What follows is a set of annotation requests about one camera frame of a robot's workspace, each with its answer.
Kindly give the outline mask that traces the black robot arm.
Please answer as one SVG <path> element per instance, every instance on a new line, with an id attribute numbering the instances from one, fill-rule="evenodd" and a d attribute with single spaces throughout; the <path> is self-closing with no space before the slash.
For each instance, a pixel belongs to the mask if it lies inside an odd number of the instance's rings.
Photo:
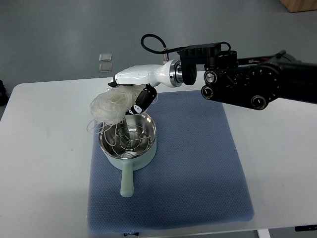
<path id="1" fill-rule="evenodd" d="M 317 65 L 295 59 L 282 50 L 271 56 L 239 59 L 220 43 L 178 49 L 182 81 L 193 85 L 197 66 L 205 69 L 201 89 L 207 100 L 263 110 L 278 98 L 315 104 Z"/>

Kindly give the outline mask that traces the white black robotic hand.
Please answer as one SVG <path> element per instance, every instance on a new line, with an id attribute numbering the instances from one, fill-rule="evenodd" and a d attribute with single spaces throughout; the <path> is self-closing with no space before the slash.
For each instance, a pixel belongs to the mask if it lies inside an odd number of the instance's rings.
<path id="1" fill-rule="evenodd" d="M 144 85 L 135 103 L 127 111 L 128 115 L 145 112 L 157 96 L 155 87 L 163 84 L 170 88 L 181 86 L 183 83 L 181 63 L 179 60 L 169 60 L 165 64 L 137 65 L 117 73 L 108 83 L 115 88 L 121 85 Z"/>

